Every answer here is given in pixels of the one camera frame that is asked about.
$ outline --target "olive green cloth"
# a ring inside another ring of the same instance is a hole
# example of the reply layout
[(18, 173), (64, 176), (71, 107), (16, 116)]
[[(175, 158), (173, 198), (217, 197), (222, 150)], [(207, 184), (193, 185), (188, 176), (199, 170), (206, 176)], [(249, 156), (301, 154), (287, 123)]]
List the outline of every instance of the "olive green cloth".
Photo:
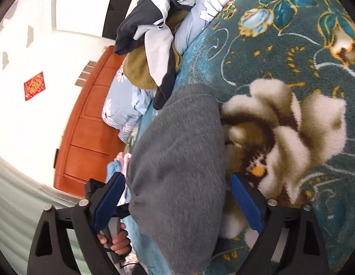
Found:
[[(188, 11), (179, 10), (167, 19), (166, 25), (169, 27), (173, 35), (176, 33), (182, 20), (187, 14)], [(179, 54), (173, 43), (172, 51), (175, 56), (175, 70), (179, 71), (181, 68), (182, 56)], [(123, 72), (131, 84), (140, 89), (149, 90), (157, 88), (155, 81), (149, 74), (146, 48), (144, 45), (141, 45), (127, 54), (124, 60)]]

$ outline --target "white wall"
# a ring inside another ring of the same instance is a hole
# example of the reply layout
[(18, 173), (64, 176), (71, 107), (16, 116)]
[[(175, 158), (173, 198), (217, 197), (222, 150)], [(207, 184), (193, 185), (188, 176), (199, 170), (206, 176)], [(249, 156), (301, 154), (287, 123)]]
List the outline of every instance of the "white wall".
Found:
[(57, 0), (57, 30), (102, 36), (110, 0)]
[[(0, 73), (0, 156), (32, 179), (53, 186), (54, 154), (81, 91), (75, 86), (89, 60), (97, 61), (104, 38), (55, 32), (12, 57)], [(44, 72), (46, 89), (29, 101), (24, 82)]]
[[(28, 25), (34, 42), (26, 48)], [(52, 31), (51, 0), (18, 0), (0, 32), (0, 156), (32, 179), (53, 186), (56, 148), (81, 87), (75, 82), (89, 60), (114, 41)], [(3, 51), (9, 64), (2, 70)], [(45, 91), (25, 102), (24, 82), (44, 72)]]

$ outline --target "metal screw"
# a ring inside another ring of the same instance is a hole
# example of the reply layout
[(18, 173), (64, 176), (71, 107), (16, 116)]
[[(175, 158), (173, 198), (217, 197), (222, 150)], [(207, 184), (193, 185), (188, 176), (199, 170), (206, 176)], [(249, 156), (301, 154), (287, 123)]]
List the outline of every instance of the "metal screw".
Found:
[(52, 205), (45, 205), (44, 211), (50, 211), (52, 209)]
[(311, 211), (311, 206), (310, 205), (303, 205), (303, 210), (305, 210), (305, 211), (307, 211), (307, 212), (309, 212), (309, 211)]
[(268, 199), (268, 205), (275, 207), (278, 205), (278, 202), (275, 199)]
[(78, 204), (81, 206), (81, 207), (85, 207), (87, 206), (89, 203), (88, 199), (84, 198), (84, 199), (81, 199)]

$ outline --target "pillow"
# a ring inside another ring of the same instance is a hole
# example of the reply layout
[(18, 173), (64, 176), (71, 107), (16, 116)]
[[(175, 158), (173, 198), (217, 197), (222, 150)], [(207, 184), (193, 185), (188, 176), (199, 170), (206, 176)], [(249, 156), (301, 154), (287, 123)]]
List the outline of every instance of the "pillow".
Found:
[(124, 143), (141, 116), (132, 106), (132, 84), (123, 73), (123, 64), (111, 83), (101, 116), (107, 125), (120, 130), (119, 138)]
[(195, 6), (182, 21), (177, 29), (174, 44), (180, 55), (193, 43), (195, 38), (209, 25), (209, 23), (223, 12), (224, 19), (231, 18), (235, 11), (231, 0), (196, 0)]

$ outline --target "white flower pattern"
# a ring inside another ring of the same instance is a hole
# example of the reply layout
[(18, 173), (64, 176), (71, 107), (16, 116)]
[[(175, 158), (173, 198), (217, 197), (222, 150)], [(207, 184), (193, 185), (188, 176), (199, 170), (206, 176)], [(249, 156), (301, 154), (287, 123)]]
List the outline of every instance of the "white flower pattern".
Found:
[(124, 66), (124, 62), (121, 64), (120, 68), (116, 72), (116, 80), (119, 83), (122, 83), (123, 81), (125, 81), (127, 79), (127, 77), (125, 76), (125, 74), (123, 72), (123, 66)]
[(200, 18), (210, 23), (230, 0), (205, 0), (205, 9), (201, 11)]
[(111, 99), (105, 101), (104, 107), (102, 108), (102, 119), (104, 122), (112, 127), (117, 126), (111, 115)]
[(132, 127), (130, 127), (129, 125), (125, 124), (122, 128), (122, 131), (124, 132), (130, 132), (132, 131)]

